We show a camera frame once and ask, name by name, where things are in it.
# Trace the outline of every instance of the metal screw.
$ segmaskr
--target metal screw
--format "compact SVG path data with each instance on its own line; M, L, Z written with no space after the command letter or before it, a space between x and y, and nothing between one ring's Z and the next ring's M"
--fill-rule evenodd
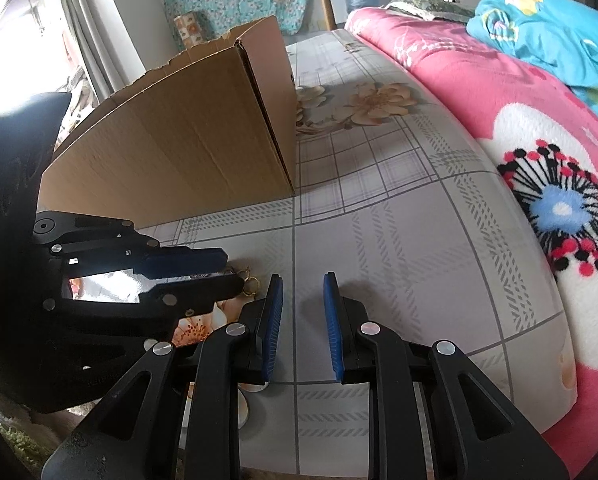
M381 332L381 327L372 321L365 322L361 326L361 332L365 335L377 335Z
M175 306L177 304L177 297L174 294L164 294L161 300L163 304L168 306Z
M456 346L450 343L450 341L439 341L437 343L437 352L440 354L452 355L455 350L457 350Z
M52 218L42 218L35 222L33 231L38 235L45 235L55 228L55 221Z
M233 336L241 335L246 332L246 325L242 323L232 323L225 328L225 332L228 335Z
M172 351L172 344L167 341L159 341L153 346L153 354L155 355L168 355Z
M146 339L144 341L144 350L147 352L158 343L157 339Z

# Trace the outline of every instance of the black bracket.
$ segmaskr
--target black bracket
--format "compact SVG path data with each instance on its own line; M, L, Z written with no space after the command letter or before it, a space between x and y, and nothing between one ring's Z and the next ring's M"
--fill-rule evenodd
M269 381L282 297L273 275L266 298L244 305L238 322L202 344L155 344L54 452L42 480L173 479L192 381L184 478L237 480L237 384Z
M403 341L368 320L359 301L324 277L333 370L369 384L370 480L425 480L415 386L421 384L438 480L567 480L568 471L530 422L450 341Z
M178 320L234 298L234 274L160 283L138 303L73 300L71 278L133 269L149 279L219 273L220 249L161 247L129 220L44 211L22 254L17 287L0 310L0 388L38 412L102 397L144 354L147 339L170 340Z

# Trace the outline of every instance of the gray grid pattern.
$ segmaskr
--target gray grid pattern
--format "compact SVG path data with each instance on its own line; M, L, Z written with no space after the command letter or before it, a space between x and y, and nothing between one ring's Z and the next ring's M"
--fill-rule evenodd
M287 50L297 84L336 86L350 79L391 82L407 78L403 71L365 46L345 48L344 55L337 54L351 41L349 34L337 31L289 46ZM319 222L324 219L338 216L350 219L352 250L355 252L352 259L359 263L359 278L363 285L348 294L364 301L371 317L377 316L378 322L389 325L404 338L425 339L422 318L425 312L421 309L417 291L422 290L421 287L429 290L430 282L439 278L447 280L454 274L460 276L460 272L470 266L478 266L480 270L481 286L487 289L486 297L489 298L490 316L498 319L501 315L502 301L495 301L491 288L504 288L499 280L504 280L505 276L492 278L487 274L488 263L482 263L484 254L493 251L488 240L482 239L492 237L493 224L496 242L505 244L505 229L496 225L496 218L500 218L501 213L489 212L490 220L486 226L482 224L485 213L474 203L482 208L488 199L474 194L472 186L478 187L478 184L473 180L468 180L469 200L461 189L455 193L457 179L476 178L480 174L498 178L498 175L456 120L448 119L447 111L440 113L436 100L429 94L426 96L431 104L421 106L423 113L391 118L381 126L359 126L299 140L297 177L300 193L294 199L144 230L163 244L225 247L231 260L236 256L238 262L252 262L253 268L261 269L258 277L262 281L268 279L269 273L284 269L285 318L280 342L283 339L287 345L285 350L280 348L278 352L278 357L282 357L281 370L275 368L269 389L260 394L247 394L251 419L268 420L263 429L249 423L242 431L242 463L245 466L319 476L362 476L367 470L367 387L336 384L329 365L321 371L311 371L309 375L313 378L305 378L305 371L315 364L306 365L302 341L323 322L318 318L306 319L314 309L305 311L306 301L312 301L311 292L303 289L305 282L298 282L297 261L301 245L296 239L300 230L319 227L325 224ZM462 182L466 189L465 179L460 184ZM403 215L393 211L391 199L420 193L422 188L427 193L434 189L435 196L440 197L437 203L445 201L451 205L450 214L456 216L461 225L464 241L445 246L441 243L438 250L425 256L412 256L410 240L408 247L401 241ZM476 236L478 225L485 231ZM282 245L279 242L287 236L291 237L291 254L287 254L287 242ZM251 249L254 247L262 247L263 256ZM378 256L369 251L378 251ZM514 248L508 247L506 251L512 255ZM518 271L518 264L511 269ZM374 311L377 298L369 291L367 285L370 283L385 291L383 301L387 303L384 310ZM530 320L527 312L531 304L524 304L524 308L521 319ZM504 333L500 324L498 328L493 325L496 335L489 343L473 347L468 355L507 396L514 399L511 360L518 363L524 357L518 354L521 350L510 356L508 346L535 348L535 342L519 343L563 319L560 314L562 310L542 319L535 317L533 322L520 322L512 334Z

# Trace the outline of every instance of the room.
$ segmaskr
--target room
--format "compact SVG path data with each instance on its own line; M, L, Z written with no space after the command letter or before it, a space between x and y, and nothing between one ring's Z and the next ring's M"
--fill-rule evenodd
M467 471L598 479L598 0L0 0L0 478Z

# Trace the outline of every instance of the key ring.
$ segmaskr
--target key ring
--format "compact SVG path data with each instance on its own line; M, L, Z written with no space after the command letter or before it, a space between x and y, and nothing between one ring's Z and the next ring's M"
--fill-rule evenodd
M246 267L244 270L235 270L234 267L228 267L224 273L231 272L236 274L243 279L243 294L249 298L254 298L259 289L261 288L261 282L255 276L250 274L250 267Z

